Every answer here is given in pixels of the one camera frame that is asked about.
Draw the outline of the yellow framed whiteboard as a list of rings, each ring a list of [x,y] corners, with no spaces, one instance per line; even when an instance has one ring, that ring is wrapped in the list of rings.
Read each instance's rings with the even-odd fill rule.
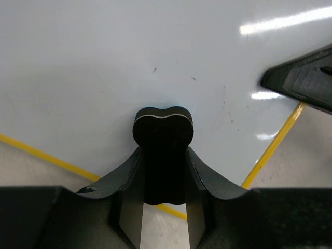
[[[248,187],[305,108],[261,76],[329,44],[331,1],[1,1],[1,141],[96,180],[141,108],[182,106]]]

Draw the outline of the black whiteboard eraser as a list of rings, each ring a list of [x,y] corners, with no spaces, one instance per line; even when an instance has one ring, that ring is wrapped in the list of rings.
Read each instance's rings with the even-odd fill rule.
[[[132,134],[144,153],[144,202],[184,204],[185,151],[194,134],[190,112],[180,106],[143,108],[135,116]]]

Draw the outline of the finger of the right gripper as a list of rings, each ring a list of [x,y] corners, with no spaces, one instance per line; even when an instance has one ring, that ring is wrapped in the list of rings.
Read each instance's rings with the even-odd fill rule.
[[[260,85],[331,114],[331,45],[268,69]]]

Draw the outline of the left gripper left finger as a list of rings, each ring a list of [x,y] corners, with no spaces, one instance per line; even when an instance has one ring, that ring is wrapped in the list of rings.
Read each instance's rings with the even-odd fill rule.
[[[49,210],[35,248],[140,248],[144,153],[137,148],[120,166],[76,193],[43,186]]]

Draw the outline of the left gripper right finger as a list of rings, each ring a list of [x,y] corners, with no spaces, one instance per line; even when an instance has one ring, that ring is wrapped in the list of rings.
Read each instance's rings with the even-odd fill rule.
[[[274,248],[255,195],[185,152],[185,195],[191,248]]]

